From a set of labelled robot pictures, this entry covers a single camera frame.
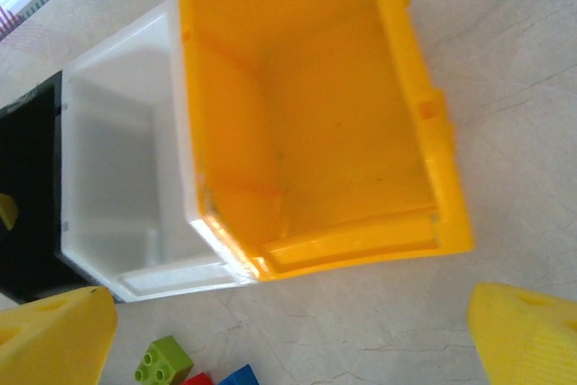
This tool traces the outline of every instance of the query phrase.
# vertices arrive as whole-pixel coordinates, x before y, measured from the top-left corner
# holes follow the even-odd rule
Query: green lego brick
[[[152,342],[138,365],[134,378],[142,385],[179,385],[194,363],[172,335]]]

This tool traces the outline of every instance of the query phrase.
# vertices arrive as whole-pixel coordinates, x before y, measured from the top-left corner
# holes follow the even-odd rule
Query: plastic storage bin
[[[125,301],[253,280],[185,212],[196,191],[179,26],[168,0],[62,71],[61,250]]]
[[[180,0],[198,208],[258,277],[472,248],[408,0]]]

